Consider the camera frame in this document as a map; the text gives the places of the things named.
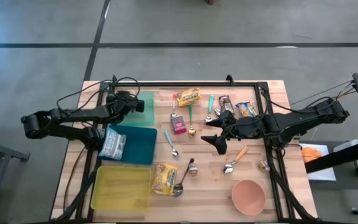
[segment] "teal handle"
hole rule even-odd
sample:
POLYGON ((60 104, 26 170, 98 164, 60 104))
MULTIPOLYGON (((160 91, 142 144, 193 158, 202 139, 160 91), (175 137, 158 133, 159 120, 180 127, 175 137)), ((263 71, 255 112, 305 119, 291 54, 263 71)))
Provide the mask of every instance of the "teal handle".
POLYGON ((171 147, 173 147, 173 144, 172 144, 172 142, 171 142, 171 138, 169 137, 168 130, 165 130, 165 137, 167 137, 168 142, 169 142, 169 145, 171 145, 171 147))
POLYGON ((212 111, 212 105, 214 104, 214 95, 209 96, 209 108, 208 108, 208 114, 211 114, 212 111))
POLYGON ((189 117, 190 117, 190 124, 191 124, 191 114, 193 114, 192 113, 192 111, 193 111, 193 109, 192 109, 192 106, 191 105, 189 105, 189 117))

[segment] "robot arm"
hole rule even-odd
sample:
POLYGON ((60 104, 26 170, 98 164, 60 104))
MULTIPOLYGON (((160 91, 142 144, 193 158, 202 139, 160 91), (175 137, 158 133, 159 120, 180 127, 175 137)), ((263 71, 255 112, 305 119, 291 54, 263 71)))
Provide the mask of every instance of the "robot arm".
POLYGON ((128 91, 119 91, 115 95, 109 94, 106 104, 90 110, 61 110, 54 108, 50 111, 38 111, 28 116, 23 116, 21 122, 24 125, 25 135, 30 139, 42 139, 47 136, 79 139, 86 147, 93 144, 102 146, 104 130, 93 127, 73 128, 62 125, 66 122, 93 121, 99 124, 118 124, 125 115, 131 111, 143 112, 144 101, 128 91))
POLYGON ((338 101, 332 98, 317 105, 291 113, 262 114, 255 119, 245 117, 236 119, 230 111, 225 111, 215 120, 207 122, 209 126, 222 128, 220 136, 202 136, 201 138, 216 147, 219 154, 226 153, 226 139, 267 138, 272 147, 281 148, 297 134, 304 135, 307 130, 319 124, 339 124, 345 121, 349 113, 338 101))

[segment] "yellow tray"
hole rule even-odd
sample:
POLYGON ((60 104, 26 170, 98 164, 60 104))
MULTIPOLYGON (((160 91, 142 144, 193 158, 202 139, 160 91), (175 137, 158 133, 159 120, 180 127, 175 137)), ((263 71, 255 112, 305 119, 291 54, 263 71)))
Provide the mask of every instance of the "yellow tray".
POLYGON ((101 166, 96 174, 91 208, 146 210, 150 181, 149 168, 101 166))

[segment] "concrete floor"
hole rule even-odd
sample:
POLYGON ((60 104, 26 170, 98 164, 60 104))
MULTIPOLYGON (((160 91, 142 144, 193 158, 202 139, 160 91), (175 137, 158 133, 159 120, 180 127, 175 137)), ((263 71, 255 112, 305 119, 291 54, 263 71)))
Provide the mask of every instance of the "concrete floor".
MULTIPOLYGON (((0 0, 0 43, 92 43, 103 3, 0 0)), ((358 42, 358 0, 216 0, 214 6, 203 0, 112 0, 101 42, 358 42)), ((67 141, 26 139, 20 117, 53 108, 57 98, 78 91, 90 52, 0 49, 0 144, 31 153, 28 163, 9 166, 0 193, 0 222, 48 219, 67 141)), ((279 79, 295 102, 350 80, 354 72, 358 48, 99 49, 91 80, 112 74, 138 80, 222 80, 227 74, 237 80, 279 79)), ((77 101, 74 96, 63 104, 73 108, 77 101)), ((358 139, 358 96, 346 96, 341 103, 349 119, 319 126, 313 139, 358 139)), ((358 193, 313 193, 321 218, 358 222, 343 215, 358 207, 357 200, 350 200, 358 193), (333 208, 327 204, 332 201, 342 203, 333 208)))

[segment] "orange handle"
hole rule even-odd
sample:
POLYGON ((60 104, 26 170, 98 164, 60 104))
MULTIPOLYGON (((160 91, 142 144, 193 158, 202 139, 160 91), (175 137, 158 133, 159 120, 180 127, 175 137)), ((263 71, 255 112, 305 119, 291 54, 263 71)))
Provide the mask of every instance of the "orange handle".
POLYGON ((248 151, 248 146, 245 146, 241 152, 236 156, 236 160, 239 160, 242 155, 244 155, 248 151))

